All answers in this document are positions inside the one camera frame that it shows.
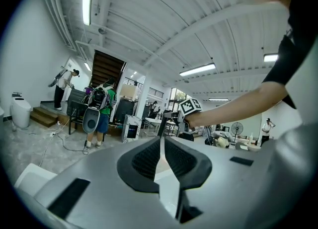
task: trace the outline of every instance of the green shirt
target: green shirt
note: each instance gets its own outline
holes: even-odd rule
[[[110,85],[106,83],[103,85],[103,87],[108,87],[108,86]],[[102,114],[110,115],[110,110],[113,109],[113,105],[116,103],[116,91],[113,88],[111,88],[107,92],[110,95],[109,106],[106,106],[105,108],[100,109],[99,112]]]

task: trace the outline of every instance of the black t-shirt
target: black t-shirt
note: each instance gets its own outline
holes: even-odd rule
[[[281,41],[278,60],[263,82],[274,81],[286,85],[303,63],[318,33],[314,1],[291,0],[288,23],[292,33]],[[295,108],[289,96],[283,101]]]

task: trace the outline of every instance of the blue shorts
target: blue shorts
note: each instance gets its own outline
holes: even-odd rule
[[[99,121],[96,127],[96,131],[100,132],[100,133],[107,133],[108,131],[108,115],[107,114],[103,114],[101,113],[99,115]]]

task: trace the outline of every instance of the wooden step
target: wooden step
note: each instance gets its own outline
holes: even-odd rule
[[[52,119],[52,120],[58,120],[58,115],[55,114],[55,113],[52,113],[42,107],[35,107],[33,108],[33,111],[36,112],[37,114],[41,115],[41,116],[44,116],[46,118],[49,118],[49,119]]]
[[[34,111],[31,112],[30,119],[40,123],[41,125],[43,125],[43,126],[45,126],[47,128],[49,128],[49,127],[51,127],[51,126],[56,124],[56,120],[51,119],[51,118],[47,118],[47,117],[45,117],[45,116],[43,116],[41,114],[38,114],[38,113],[36,113]]]

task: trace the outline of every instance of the sneakers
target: sneakers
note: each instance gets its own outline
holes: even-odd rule
[[[89,142],[88,140],[86,140],[84,145],[86,146],[86,149],[89,150],[90,147],[91,147],[91,142]]]
[[[97,142],[97,143],[96,143],[96,148],[100,148],[100,147],[101,147],[101,143],[102,143],[102,142]]]

